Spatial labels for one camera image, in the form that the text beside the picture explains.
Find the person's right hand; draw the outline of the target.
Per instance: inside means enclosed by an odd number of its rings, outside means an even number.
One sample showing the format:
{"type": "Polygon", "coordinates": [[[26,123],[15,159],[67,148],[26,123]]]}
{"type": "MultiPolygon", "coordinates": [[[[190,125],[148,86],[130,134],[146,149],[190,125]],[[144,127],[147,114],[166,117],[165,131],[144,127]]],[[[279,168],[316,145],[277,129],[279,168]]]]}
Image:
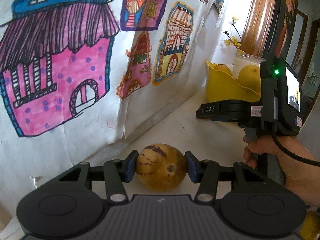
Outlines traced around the person's right hand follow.
{"type": "Polygon", "coordinates": [[[285,173],[285,187],[306,204],[319,208],[319,167],[290,158],[276,146],[270,135],[262,136],[255,141],[250,141],[247,137],[243,140],[247,143],[243,153],[246,165],[251,168],[257,167],[253,154],[274,155],[285,173]]]}

